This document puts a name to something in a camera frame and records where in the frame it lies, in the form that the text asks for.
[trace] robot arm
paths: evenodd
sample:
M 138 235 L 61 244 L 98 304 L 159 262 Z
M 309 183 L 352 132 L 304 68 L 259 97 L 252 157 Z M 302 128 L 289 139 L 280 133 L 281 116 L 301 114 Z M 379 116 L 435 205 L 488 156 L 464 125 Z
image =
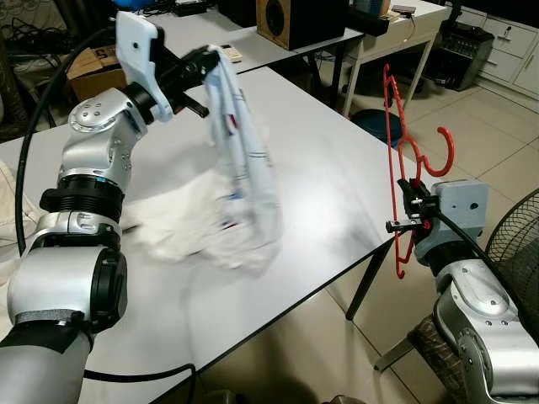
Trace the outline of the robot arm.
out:
M 414 230 L 415 255 L 430 267 L 440 294 L 433 313 L 438 332 L 461 359 L 473 404 L 539 403 L 539 348 L 522 326 L 507 290 L 486 263 L 443 221 L 440 212 L 475 239 L 484 227 L 488 187 L 478 181 L 398 181 L 407 221 L 389 231 Z
M 117 34 L 129 85 L 71 112 L 57 187 L 41 197 L 49 213 L 10 280 L 13 328 L 0 342 L 3 402 L 77 402 L 95 335 L 114 326 L 127 305 L 118 222 L 131 151 L 154 120 L 170 120 L 183 107 L 207 114 L 184 91 L 202 84 L 217 53 L 205 47 L 179 59 L 160 29 L 130 13 L 119 13 Z

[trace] speaker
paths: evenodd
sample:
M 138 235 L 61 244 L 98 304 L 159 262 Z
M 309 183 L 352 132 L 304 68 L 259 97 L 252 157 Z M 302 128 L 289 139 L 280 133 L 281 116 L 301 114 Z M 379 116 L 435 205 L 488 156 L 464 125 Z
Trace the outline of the speaker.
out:
M 344 34 L 349 0 L 257 0 L 257 31 L 288 50 Z

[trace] white cabinet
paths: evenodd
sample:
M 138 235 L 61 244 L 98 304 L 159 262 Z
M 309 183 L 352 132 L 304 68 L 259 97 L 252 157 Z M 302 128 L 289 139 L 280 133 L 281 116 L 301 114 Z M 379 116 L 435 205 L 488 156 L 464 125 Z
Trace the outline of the white cabinet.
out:
M 472 10 L 463 8 L 461 15 L 456 19 L 459 23 L 471 25 L 473 27 L 483 27 L 487 20 L 486 14 L 474 13 Z
M 494 35 L 492 47 L 514 56 L 523 57 L 530 49 L 536 33 L 509 21 L 487 18 L 483 29 Z
M 517 72 L 521 59 L 501 50 L 492 49 L 487 61 L 483 65 L 483 72 L 510 82 Z
M 515 79 L 515 85 L 539 94 L 539 44 L 536 44 L 533 52 L 524 62 L 524 66 Z

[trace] fan grille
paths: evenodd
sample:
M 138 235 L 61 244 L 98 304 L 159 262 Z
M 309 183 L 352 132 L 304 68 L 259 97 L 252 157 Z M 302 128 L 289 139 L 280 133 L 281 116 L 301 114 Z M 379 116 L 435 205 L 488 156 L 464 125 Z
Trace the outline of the fan grille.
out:
M 539 189 L 505 215 L 488 240 L 487 254 L 520 297 L 521 320 L 539 340 Z

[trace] desk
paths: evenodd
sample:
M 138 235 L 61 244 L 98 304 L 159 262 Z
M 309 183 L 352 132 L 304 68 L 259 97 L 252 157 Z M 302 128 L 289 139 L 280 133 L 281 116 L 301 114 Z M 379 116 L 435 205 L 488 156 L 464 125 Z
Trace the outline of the desk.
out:
M 320 88 L 322 84 L 313 53 L 335 46 L 337 51 L 329 100 L 331 108 L 335 107 L 339 95 L 339 78 L 345 47 L 352 40 L 359 41 L 364 36 L 361 32 L 347 28 L 344 35 L 338 38 L 287 50 L 259 35 L 256 27 L 242 28 L 216 10 L 181 18 L 170 14 L 159 15 L 149 18 L 149 21 L 163 27 L 165 45 L 177 56 L 183 56 L 194 48 L 207 44 L 234 46 L 243 55 L 243 60 L 234 64 L 237 73 L 248 72 L 292 57 L 308 56 L 316 88 Z
M 97 336 L 88 369 L 142 374 L 188 362 L 204 369 L 390 240 L 386 146 L 267 67 L 238 79 L 269 129 L 284 225 L 279 254 L 262 274 L 250 274 L 214 268 L 198 255 L 159 262 L 125 235 L 129 305 Z M 203 88 L 190 95 L 205 102 Z M 209 130 L 209 121 L 188 110 L 151 125 L 133 151 L 128 201 L 175 189 L 212 167 Z M 26 179 L 33 201 L 55 186 L 67 136 L 65 125 L 35 135 Z M 11 168 L 20 143 L 0 146 Z M 427 175 L 424 181 L 432 184 Z M 149 402 L 184 377 L 131 385 L 85 380 L 82 399 Z M 95 390 L 99 395 L 90 396 Z
M 447 19 L 450 14 L 448 8 L 421 0 L 392 0 L 392 6 L 394 4 L 416 7 L 413 16 L 414 20 L 399 18 L 389 24 L 387 32 L 384 35 L 377 37 L 366 35 L 360 42 L 344 99 L 344 116 L 348 116 L 350 113 L 355 84 L 357 83 L 357 77 L 362 63 L 374 61 L 380 57 L 408 49 L 412 46 L 425 44 L 423 55 L 421 56 L 404 101 L 404 106 L 406 106 L 414 95 L 415 88 L 423 73 L 424 64 L 427 62 L 430 49 L 440 30 L 441 22 Z

